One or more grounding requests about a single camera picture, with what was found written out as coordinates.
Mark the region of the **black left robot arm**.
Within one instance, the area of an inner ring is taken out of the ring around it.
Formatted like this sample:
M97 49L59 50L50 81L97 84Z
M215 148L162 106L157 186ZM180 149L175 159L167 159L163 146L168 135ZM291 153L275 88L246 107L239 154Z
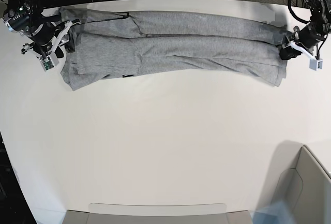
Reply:
M288 0L288 10L292 17L304 23L303 29L295 27L293 33L284 37L279 52L283 61L295 58L303 53L320 59L321 44L324 44L330 33L330 0L305 0L311 12L308 21L299 18L293 11L291 0Z

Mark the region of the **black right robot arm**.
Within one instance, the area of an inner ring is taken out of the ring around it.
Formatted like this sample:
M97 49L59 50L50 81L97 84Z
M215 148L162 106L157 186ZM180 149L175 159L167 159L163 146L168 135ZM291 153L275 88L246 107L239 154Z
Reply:
M12 32L26 36L21 53L33 53L41 62L64 57L61 46L70 41L69 30L80 20L63 21L60 14L44 16L42 0L8 0L3 23Z

